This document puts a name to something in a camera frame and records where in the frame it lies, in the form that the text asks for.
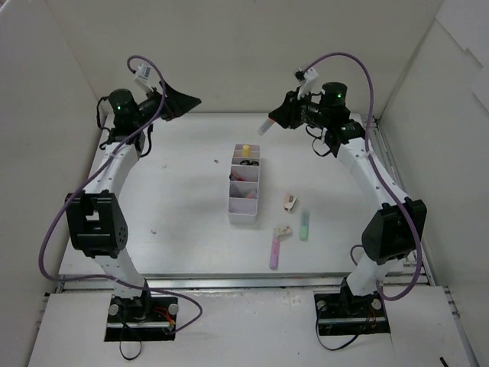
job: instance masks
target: yellow cap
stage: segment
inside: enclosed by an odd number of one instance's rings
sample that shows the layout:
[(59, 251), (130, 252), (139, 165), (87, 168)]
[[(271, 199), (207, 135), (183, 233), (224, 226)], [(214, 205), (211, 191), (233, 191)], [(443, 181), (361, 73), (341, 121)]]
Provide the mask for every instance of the yellow cap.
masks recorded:
[(243, 157), (248, 158), (250, 156), (250, 146), (243, 145)]

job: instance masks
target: pink marker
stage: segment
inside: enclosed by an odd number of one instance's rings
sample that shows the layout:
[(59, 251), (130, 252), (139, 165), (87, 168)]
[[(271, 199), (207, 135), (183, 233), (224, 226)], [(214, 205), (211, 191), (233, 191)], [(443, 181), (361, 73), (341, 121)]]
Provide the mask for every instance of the pink marker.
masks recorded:
[(272, 240), (272, 252), (270, 254), (270, 269), (277, 270), (278, 268), (278, 254), (280, 252), (280, 238), (274, 235)]

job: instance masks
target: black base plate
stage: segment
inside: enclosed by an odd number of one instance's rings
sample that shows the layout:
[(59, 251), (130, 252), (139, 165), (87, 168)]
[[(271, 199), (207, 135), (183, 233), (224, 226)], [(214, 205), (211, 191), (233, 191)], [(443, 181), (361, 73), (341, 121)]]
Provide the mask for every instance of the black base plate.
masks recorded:
[[(126, 323), (131, 325), (130, 329), (121, 327), (122, 310), (115, 316), (108, 315), (107, 328), (105, 330), (106, 342), (151, 342), (151, 341), (163, 341), (163, 340), (175, 340), (175, 334), (169, 334), (169, 330), (164, 330), (161, 326), (155, 326), (155, 323), (162, 323), (167, 321), (165, 316), (162, 316), (154, 309), (157, 307), (163, 307), (168, 309), (171, 304), (178, 304), (176, 297), (152, 297), (151, 305), (149, 306), (149, 312), (146, 313), (144, 320), (137, 322), (135, 326), (133, 320), (129, 321), (126, 315)], [(171, 316), (173, 321), (176, 321), (176, 315)]]
[(371, 307), (371, 301), (374, 298), (380, 300), (378, 294), (375, 294), (364, 303), (356, 304), (350, 309), (350, 313), (347, 313), (340, 301), (340, 294), (315, 294), (315, 304), (321, 300), (326, 302), (326, 310), (320, 312), (316, 308), (319, 335), (390, 333), (389, 322), (384, 309), (374, 310)]

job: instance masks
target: green highlighter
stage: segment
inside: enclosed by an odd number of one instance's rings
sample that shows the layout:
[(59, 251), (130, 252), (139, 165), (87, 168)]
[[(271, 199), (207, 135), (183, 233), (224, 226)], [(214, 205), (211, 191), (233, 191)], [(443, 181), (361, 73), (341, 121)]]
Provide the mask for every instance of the green highlighter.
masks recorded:
[(309, 210), (304, 209), (300, 215), (300, 232), (299, 238), (301, 241), (307, 241), (309, 236)]

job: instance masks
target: screw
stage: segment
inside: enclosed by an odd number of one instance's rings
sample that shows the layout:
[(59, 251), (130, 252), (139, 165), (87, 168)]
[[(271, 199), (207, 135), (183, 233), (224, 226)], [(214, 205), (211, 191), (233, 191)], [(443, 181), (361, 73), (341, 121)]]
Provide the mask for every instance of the screw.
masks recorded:
[(326, 302), (324, 300), (318, 300), (318, 303), (316, 304), (316, 308), (318, 310), (325, 310), (326, 309)]
[(175, 316), (178, 313), (178, 304), (171, 304), (168, 306), (168, 313), (171, 316)]
[(119, 312), (119, 306), (117, 304), (111, 304), (109, 307), (108, 307), (108, 314), (110, 316), (115, 316), (117, 315), (117, 312)]
[(380, 302), (377, 298), (375, 298), (372, 303), (371, 303), (371, 306), (374, 310), (377, 310), (379, 311), (379, 309), (382, 308), (382, 302)]

